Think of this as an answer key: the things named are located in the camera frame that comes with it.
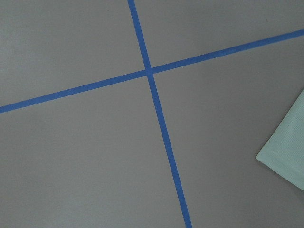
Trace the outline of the olive green long-sleeve shirt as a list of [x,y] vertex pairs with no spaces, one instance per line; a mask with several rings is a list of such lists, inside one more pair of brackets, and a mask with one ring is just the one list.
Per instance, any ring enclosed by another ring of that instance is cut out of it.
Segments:
[[304,189],[304,93],[301,92],[256,159]]

